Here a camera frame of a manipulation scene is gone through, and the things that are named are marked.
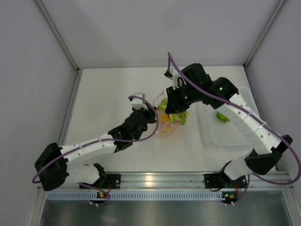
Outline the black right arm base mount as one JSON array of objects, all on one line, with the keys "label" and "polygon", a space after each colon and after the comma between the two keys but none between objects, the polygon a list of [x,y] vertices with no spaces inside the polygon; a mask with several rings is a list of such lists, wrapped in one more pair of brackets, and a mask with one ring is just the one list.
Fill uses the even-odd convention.
[{"label": "black right arm base mount", "polygon": [[223,188],[234,188],[236,180],[230,179],[224,172],[230,163],[226,163],[219,172],[204,174],[205,188],[215,189],[215,191]]}]

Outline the clear polka dot zip bag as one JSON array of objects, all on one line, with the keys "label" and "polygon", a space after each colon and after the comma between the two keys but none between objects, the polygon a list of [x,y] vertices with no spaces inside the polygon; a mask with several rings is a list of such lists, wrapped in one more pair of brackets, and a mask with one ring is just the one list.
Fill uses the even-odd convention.
[{"label": "clear polka dot zip bag", "polygon": [[153,106],[156,108],[157,114],[159,116],[159,127],[156,132],[158,136],[165,136],[176,130],[177,127],[183,126],[189,116],[188,111],[182,113],[166,114],[165,110],[167,107],[167,95],[164,91],[158,95],[154,101]]}]

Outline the green toy pepper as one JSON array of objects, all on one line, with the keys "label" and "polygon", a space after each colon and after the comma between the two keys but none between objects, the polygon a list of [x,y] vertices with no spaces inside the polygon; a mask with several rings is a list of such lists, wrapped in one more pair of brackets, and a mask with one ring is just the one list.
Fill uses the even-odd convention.
[{"label": "green toy pepper", "polygon": [[229,118],[227,118],[225,115],[221,114],[220,112],[216,113],[217,118],[222,122],[229,122]]}]

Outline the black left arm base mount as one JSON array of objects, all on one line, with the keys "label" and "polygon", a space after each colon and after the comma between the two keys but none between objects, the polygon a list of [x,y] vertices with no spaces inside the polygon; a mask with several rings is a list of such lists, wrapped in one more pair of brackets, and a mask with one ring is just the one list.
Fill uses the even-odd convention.
[{"label": "black left arm base mount", "polygon": [[92,186],[94,188],[100,189],[119,189],[121,182],[121,175],[120,174],[107,174],[106,176],[100,176],[100,178],[94,182],[93,184],[86,184]]}]

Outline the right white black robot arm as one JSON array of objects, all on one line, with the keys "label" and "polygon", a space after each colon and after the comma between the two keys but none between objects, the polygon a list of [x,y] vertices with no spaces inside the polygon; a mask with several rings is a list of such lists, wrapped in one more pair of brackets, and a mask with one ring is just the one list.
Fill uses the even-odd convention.
[{"label": "right white black robot arm", "polygon": [[164,74],[173,81],[166,89],[167,114],[183,113],[190,105],[201,102],[224,115],[245,136],[252,150],[224,165],[219,173],[220,183],[232,186],[236,180],[250,173],[267,174],[291,149],[292,138],[274,132],[259,116],[252,112],[238,88],[227,78],[212,80],[199,63],[193,63],[182,70],[167,69]]}]

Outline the pale green toy celery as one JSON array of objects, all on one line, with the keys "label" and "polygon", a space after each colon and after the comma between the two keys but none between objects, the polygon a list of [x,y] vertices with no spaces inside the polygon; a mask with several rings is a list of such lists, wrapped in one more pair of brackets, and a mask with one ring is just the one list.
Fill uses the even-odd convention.
[{"label": "pale green toy celery", "polygon": [[167,98],[163,98],[159,103],[157,110],[159,110],[160,114],[166,114],[169,117],[170,124],[178,123],[180,125],[184,125],[187,121],[189,116],[189,112],[184,111],[181,113],[165,113],[167,107]]}]

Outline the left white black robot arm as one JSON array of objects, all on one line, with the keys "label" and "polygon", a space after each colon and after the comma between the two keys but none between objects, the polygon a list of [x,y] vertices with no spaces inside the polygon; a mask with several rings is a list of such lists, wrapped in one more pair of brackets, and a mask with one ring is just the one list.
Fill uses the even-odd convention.
[{"label": "left white black robot arm", "polygon": [[44,191],[62,185],[78,184],[81,189],[105,188],[107,174],[97,158],[129,148],[148,129],[148,124],[158,125],[155,109],[133,109],[125,121],[108,133],[86,142],[59,146],[49,144],[35,162],[37,175],[33,183],[41,183]]}]

